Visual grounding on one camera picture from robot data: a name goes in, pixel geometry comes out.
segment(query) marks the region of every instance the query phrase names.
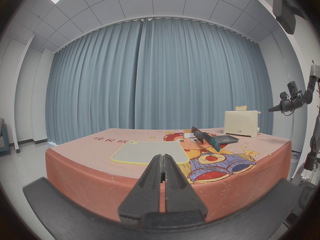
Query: cartoon print tablecloth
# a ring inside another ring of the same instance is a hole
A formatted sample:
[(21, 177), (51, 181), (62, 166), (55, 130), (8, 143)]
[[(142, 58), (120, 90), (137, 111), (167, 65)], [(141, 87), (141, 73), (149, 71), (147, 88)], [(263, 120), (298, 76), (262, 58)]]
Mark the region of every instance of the cartoon print tablecloth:
[[(222, 128), (202, 130), (212, 136), (223, 135)], [(206, 142), (202, 145), (196, 138), (184, 138), (188, 132), (108, 129), (92, 134), (49, 148), (47, 177), (76, 203), (119, 221), (117, 208), (146, 165), (112, 162), (111, 156), (131, 140), (177, 141), (190, 158), (189, 163), (179, 167), (208, 207), (206, 221), (211, 221), (241, 209), (288, 175), (288, 139), (266, 134), (258, 134), (257, 138), (236, 136), (237, 143), (222, 145), (217, 152)], [(164, 185), (161, 192), (160, 210), (164, 211)]]

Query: sofa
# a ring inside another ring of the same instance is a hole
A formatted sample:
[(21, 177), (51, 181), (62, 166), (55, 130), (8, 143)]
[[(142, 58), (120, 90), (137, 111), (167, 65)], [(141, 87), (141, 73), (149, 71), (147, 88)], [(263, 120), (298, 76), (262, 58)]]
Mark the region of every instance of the sofa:
[(10, 153), (7, 125), (5, 120), (0, 118), (0, 155)]

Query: toaster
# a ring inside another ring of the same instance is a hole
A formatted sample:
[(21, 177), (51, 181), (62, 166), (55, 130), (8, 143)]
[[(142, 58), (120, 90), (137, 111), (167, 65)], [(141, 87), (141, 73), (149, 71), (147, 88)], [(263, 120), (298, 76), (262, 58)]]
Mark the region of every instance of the toaster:
[(237, 134), (256, 138), (260, 111), (225, 111), (223, 134)]

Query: cartoon character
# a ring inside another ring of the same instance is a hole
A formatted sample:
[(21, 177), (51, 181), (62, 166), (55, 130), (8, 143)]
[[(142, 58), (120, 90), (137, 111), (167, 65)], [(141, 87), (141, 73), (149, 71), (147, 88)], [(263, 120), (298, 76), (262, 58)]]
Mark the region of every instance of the cartoon character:
[(183, 138), (183, 135), (182, 132), (171, 133), (165, 135), (163, 140), (177, 141), (185, 150), (190, 162), (179, 167), (190, 183), (218, 181), (247, 171), (256, 164), (250, 155), (225, 150), (227, 144), (221, 145), (221, 150), (217, 152), (206, 140), (202, 144), (197, 138)]

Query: knife handle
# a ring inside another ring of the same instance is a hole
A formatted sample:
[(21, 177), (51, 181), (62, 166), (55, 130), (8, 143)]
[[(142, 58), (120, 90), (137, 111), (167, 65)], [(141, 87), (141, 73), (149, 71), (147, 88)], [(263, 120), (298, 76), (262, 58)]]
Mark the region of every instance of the knife handle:
[(206, 132), (202, 133), (203, 138), (211, 145), (214, 147), (214, 149), (219, 152), (220, 151), (220, 144), (209, 134), (207, 134)]

